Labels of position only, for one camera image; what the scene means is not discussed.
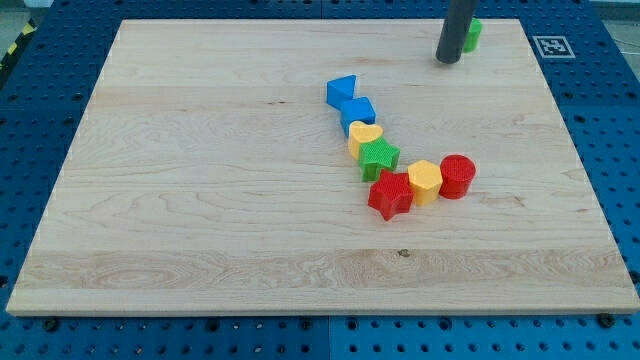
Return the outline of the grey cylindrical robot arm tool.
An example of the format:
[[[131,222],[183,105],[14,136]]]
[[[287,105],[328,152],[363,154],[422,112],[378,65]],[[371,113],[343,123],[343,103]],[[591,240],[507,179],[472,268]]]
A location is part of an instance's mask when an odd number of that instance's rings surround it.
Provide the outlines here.
[[[439,62],[454,64],[460,60],[478,3],[478,0],[450,1],[436,49]]]

